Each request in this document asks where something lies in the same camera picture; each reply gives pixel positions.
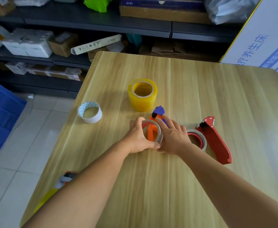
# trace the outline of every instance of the wood grain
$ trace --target wood grain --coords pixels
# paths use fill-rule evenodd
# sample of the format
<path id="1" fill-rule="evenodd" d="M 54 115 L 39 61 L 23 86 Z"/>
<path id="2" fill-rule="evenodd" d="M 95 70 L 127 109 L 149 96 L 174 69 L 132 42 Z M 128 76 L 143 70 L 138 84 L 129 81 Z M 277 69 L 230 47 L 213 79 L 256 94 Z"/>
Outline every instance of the wood grain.
<path id="1" fill-rule="evenodd" d="M 226 165 L 278 201 L 278 75 L 274 70 L 200 61 L 99 52 L 63 126 L 24 213 L 30 218 L 43 195 L 66 170 L 80 171 L 121 139 L 129 121 L 151 112 L 132 109 L 128 84 L 148 78 L 158 86 L 156 106 L 187 128 L 215 116 L 229 147 Z M 102 119 L 77 116 L 96 101 Z M 191 170 L 176 156 L 146 150 L 123 163 L 97 227 L 226 227 Z"/>

